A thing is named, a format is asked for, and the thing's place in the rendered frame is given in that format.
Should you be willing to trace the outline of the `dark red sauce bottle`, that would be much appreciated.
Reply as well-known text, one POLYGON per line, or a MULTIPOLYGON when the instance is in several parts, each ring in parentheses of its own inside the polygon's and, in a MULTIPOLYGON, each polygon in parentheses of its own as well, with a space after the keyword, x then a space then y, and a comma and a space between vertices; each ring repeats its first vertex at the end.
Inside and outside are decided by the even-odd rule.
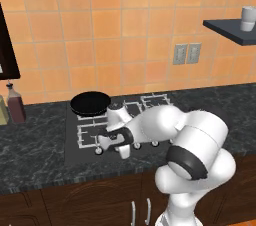
POLYGON ((21 95, 13 88, 12 83, 7 84, 8 97, 7 105, 14 123, 24 123, 26 121, 26 113, 21 95))

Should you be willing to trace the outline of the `dark brown wall cupboard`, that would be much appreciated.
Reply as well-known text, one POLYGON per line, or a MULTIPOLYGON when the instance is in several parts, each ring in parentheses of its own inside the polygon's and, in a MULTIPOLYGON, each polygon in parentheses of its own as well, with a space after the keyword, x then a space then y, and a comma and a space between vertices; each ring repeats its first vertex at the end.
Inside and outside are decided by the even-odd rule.
POLYGON ((20 71, 0 3, 0 80, 19 78, 20 71))

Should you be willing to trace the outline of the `dark brown cupboard door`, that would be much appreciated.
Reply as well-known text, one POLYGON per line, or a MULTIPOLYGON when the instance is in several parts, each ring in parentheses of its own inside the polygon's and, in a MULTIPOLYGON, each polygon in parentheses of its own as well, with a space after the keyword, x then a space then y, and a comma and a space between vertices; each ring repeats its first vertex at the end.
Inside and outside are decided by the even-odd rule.
POLYGON ((131 226, 131 202, 139 226, 140 174, 54 186, 42 190, 52 226, 131 226))
POLYGON ((157 218, 165 211, 169 196, 161 193, 155 185, 155 170, 144 172, 141 182, 141 203, 139 226, 155 226, 157 218), (148 202, 151 202, 151 216, 149 225, 145 224, 148 213, 148 202))
POLYGON ((228 226, 256 219, 256 154, 235 156, 236 172, 227 183, 210 191, 195 214, 204 226, 228 226))
POLYGON ((0 226, 52 226, 41 192, 1 195, 0 226))

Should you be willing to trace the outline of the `dark grey wall shelf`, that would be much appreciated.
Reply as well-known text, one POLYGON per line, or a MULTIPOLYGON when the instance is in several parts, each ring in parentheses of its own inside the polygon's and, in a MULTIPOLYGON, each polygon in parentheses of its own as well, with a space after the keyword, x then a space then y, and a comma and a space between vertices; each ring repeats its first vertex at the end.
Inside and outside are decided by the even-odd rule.
POLYGON ((240 29, 240 19, 204 20, 203 25, 241 46, 256 45, 256 26, 250 32, 240 29))

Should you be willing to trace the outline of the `black frying pan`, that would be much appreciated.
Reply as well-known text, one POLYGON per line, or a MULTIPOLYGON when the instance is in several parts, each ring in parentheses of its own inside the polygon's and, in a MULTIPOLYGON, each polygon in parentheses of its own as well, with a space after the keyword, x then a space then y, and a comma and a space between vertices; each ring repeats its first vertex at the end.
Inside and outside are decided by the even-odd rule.
POLYGON ((98 91, 83 92, 70 101, 71 110, 79 116, 93 117, 104 114, 111 104, 111 98, 98 91))

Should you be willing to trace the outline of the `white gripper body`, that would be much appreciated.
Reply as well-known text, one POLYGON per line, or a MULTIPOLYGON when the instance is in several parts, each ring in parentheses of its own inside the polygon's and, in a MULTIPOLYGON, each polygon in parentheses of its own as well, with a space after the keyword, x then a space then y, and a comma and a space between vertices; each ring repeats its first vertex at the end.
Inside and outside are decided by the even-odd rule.
POLYGON ((113 148, 120 154, 122 159, 127 159, 130 156, 130 145, 125 143, 125 139, 122 135, 118 135, 114 140, 110 137, 99 135, 98 141, 104 150, 113 148))

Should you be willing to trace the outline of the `pale yellow bottle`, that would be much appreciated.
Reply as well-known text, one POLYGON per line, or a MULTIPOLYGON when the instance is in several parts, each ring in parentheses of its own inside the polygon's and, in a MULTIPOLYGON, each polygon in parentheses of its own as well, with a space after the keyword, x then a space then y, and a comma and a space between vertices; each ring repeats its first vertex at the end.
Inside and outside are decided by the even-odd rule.
POLYGON ((0 95, 0 125, 7 125, 9 122, 9 115, 5 106, 4 98, 0 95))

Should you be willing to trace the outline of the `black glass hob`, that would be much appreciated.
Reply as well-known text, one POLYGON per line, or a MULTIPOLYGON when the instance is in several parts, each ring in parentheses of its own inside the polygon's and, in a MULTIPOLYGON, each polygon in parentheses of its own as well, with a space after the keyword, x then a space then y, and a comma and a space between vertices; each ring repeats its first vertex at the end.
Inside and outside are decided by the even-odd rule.
MULTIPOLYGON (((168 92, 113 96, 111 101, 122 102, 132 117, 153 106, 170 105, 175 102, 173 96, 168 92)), ((81 117, 73 113, 70 103, 67 103, 65 164, 121 161, 122 158, 117 151, 103 151, 102 155, 95 154, 95 149, 101 148, 97 134, 106 126, 106 114, 96 117, 81 117)))

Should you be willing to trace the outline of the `white cup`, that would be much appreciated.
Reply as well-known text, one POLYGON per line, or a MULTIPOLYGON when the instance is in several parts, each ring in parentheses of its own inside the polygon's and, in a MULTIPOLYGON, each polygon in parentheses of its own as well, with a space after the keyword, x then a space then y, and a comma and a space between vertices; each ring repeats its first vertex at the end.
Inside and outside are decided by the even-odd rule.
POLYGON ((240 29, 245 32, 253 30, 256 24, 256 7, 244 6, 241 12, 240 29))

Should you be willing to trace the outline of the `grey wall socket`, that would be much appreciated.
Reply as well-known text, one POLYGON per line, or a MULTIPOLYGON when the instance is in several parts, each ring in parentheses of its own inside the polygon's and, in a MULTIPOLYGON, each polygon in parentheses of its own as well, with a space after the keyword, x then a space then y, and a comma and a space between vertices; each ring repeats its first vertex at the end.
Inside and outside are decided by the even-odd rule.
POLYGON ((174 65, 182 65, 185 63, 186 59, 186 44, 176 44, 174 48, 174 56, 173 56, 173 64, 174 65))
POLYGON ((196 64, 199 61, 200 50, 201 50, 200 43, 190 43, 186 63, 196 64))

